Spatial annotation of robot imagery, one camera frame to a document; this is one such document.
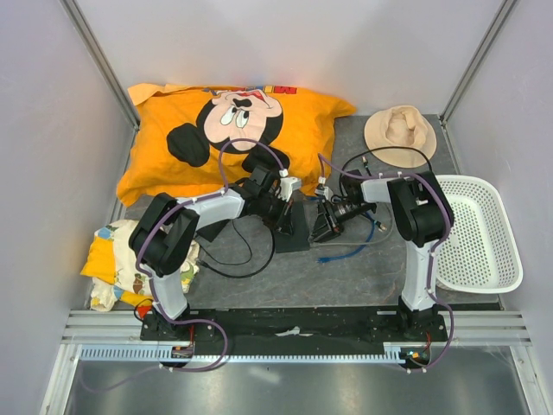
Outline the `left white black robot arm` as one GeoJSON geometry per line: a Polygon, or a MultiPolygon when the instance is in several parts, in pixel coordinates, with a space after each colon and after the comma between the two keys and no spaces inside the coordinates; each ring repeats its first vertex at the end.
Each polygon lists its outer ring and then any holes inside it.
{"type": "Polygon", "coordinates": [[[180,287],[180,269],[199,230],[226,220],[255,215],[275,233],[293,233],[290,218],[294,195],[302,181],[284,171],[255,168],[245,179],[227,183],[213,193],[174,198],[160,193],[152,200],[129,238],[136,268],[145,274],[153,297],[152,311],[144,317],[143,341],[190,340],[191,328],[220,326],[193,318],[180,287]]]}

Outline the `black network switch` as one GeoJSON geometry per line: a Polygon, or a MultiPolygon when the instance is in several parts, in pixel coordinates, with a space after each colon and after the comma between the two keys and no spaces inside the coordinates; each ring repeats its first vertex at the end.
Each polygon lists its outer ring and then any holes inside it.
{"type": "Polygon", "coordinates": [[[304,203],[295,202],[289,215],[290,233],[275,233],[276,253],[305,252],[310,249],[310,231],[304,203]]]}

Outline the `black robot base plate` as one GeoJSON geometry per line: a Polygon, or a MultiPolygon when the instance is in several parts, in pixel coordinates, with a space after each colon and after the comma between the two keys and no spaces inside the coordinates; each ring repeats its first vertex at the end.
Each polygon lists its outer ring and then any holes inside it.
{"type": "Polygon", "coordinates": [[[315,307],[199,309],[193,318],[216,322],[220,329],[205,325],[191,328],[194,348],[212,354],[238,351],[265,353],[361,352],[376,353],[387,342],[444,342],[405,340],[385,327],[396,315],[396,307],[315,307]]]}

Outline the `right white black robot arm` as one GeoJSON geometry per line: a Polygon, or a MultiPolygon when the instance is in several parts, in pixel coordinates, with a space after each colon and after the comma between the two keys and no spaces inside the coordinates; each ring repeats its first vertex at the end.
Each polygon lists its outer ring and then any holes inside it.
{"type": "Polygon", "coordinates": [[[346,172],[342,186],[346,197],[341,201],[325,196],[318,200],[309,240],[326,243],[341,235],[346,221],[378,203],[389,205],[392,223],[406,245],[406,275],[396,315],[385,327],[409,341],[447,340],[435,293],[435,262],[454,225],[454,213],[435,174],[427,170],[375,177],[346,172]]]}

